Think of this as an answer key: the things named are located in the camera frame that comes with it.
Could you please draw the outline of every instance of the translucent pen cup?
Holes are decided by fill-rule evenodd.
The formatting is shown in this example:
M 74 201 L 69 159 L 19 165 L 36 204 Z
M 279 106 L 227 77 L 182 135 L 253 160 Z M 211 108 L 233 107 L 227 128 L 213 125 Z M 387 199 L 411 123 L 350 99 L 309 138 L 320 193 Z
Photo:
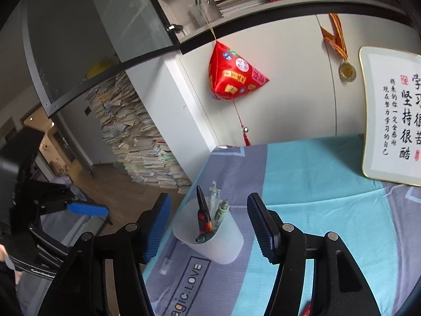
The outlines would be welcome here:
M 197 198 L 186 203 L 173 225 L 176 238 L 197 253 L 219 264 L 232 263 L 239 255 L 244 244 L 243 234 L 238 229 L 231 213 L 227 211 L 215 235 L 203 244 L 196 243 L 199 235 Z

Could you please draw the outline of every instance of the person's hand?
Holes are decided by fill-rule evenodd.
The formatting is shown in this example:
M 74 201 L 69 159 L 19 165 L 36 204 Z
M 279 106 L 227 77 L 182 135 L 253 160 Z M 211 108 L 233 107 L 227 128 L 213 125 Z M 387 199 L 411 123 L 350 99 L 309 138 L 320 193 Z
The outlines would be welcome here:
M 5 257 L 7 257 L 6 248 L 4 248 L 3 245 L 0 245 L 0 261 L 4 262 Z M 19 284 L 19 281 L 20 281 L 21 277 L 22 277 L 22 272 L 15 271 L 15 283 L 16 283 L 16 285 Z

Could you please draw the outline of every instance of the cabinet door frame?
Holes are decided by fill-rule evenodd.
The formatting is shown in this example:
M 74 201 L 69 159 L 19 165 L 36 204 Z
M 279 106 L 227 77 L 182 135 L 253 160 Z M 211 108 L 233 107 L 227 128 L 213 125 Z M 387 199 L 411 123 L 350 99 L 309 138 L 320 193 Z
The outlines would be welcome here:
M 81 94 L 91 89 L 92 87 L 96 86 L 97 84 L 101 83 L 102 81 L 106 80 L 107 78 L 110 78 L 116 75 L 117 73 L 123 70 L 127 70 L 133 66 L 147 62 L 153 58 L 160 57 L 167 53 L 177 51 L 180 49 L 180 41 L 178 41 L 178 38 L 173 31 L 168 30 L 168 27 L 171 24 L 168 21 L 167 16 L 165 15 L 163 9 L 161 8 L 158 0 L 150 0 L 150 2 L 153 8 L 155 9 L 155 12 L 157 13 L 159 19 L 161 20 L 164 28 L 167 30 L 167 33 L 173 44 L 170 46 L 155 50 L 155 51 L 145 53 L 141 56 L 137 56 L 135 58 L 129 59 L 128 61 L 125 61 L 123 63 L 117 64 L 107 69 L 106 71 L 99 73 L 98 75 L 90 78 L 89 80 L 86 80 L 80 84 L 75 84 L 69 92 L 65 93 L 63 96 L 61 96 L 57 100 L 51 102 L 50 98 L 47 95 L 47 92 L 45 91 L 44 84 L 42 83 L 41 77 L 39 75 L 39 70 L 35 62 L 32 46 L 31 46 L 31 42 L 29 38 L 27 3 L 25 0 L 22 0 L 22 11 L 21 11 L 22 39 L 23 39 L 23 44 L 24 44 L 25 57 L 27 60 L 29 73 L 31 74 L 32 82 L 34 84 L 39 100 L 41 101 L 41 104 L 47 114 L 47 117 L 51 117 L 55 113 L 59 112 L 61 109 L 63 109 L 73 100 L 75 100 Z

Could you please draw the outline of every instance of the metal screw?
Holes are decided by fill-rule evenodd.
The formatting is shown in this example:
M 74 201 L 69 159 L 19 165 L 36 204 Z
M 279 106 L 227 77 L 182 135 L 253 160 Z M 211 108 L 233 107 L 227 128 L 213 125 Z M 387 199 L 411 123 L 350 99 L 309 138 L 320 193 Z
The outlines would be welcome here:
M 291 223 L 284 223 L 282 225 L 282 229 L 287 232 L 292 232 L 294 230 L 294 226 Z
M 82 241 L 88 241 L 88 240 L 91 240 L 91 238 L 92 238 L 92 233 L 91 232 L 84 232 L 81 235 Z
M 332 241 L 336 241 L 339 239 L 338 234 L 334 233 L 334 232 L 329 232 L 328 233 L 328 238 Z
M 134 232 L 137 229 L 137 224 L 136 223 L 129 223 L 128 225 L 126 225 L 126 231 L 128 232 Z

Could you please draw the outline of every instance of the round white patch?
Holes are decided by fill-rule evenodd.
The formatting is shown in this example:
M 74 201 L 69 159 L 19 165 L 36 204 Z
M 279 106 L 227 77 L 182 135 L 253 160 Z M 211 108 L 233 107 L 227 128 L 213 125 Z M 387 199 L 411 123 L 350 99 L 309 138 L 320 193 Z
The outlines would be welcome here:
M 235 65 L 242 72 L 247 72 L 248 71 L 248 63 L 244 59 L 242 59 L 242 58 L 237 58 L 236 61 L 235 61 Z

